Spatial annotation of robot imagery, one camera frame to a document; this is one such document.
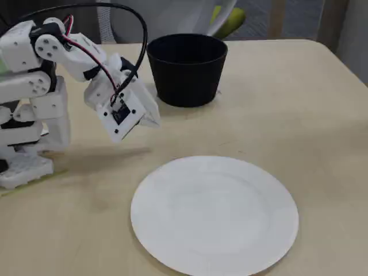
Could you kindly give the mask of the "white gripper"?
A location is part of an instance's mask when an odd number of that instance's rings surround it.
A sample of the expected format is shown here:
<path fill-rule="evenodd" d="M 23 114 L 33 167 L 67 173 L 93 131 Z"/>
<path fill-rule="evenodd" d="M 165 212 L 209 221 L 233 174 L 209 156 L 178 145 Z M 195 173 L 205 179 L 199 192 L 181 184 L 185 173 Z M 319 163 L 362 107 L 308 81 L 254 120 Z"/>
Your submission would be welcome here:
<path fill-rule="evenodd" d="M 127 77 L 124 71 L 131 71 L 134 68 L 134 65 L 129 60 L 117 53 L 109 56 L 104 65 L 108 69 L 117 87 L 119 87 Z M 159 127 L 160 114 L 158 104 L 141 80 L 135 80 L 133 82 L 133 92 L 145 108 L 144 115 L 140 119 L 139 125 L 144 127 Z M 88 107 L 96 110 L 98 105 L 103 105 L 114 93 L 115 90 L 113 85 L 106 74 L 101 70 L 91 80 L 85 90 L 84 102 Z"/>

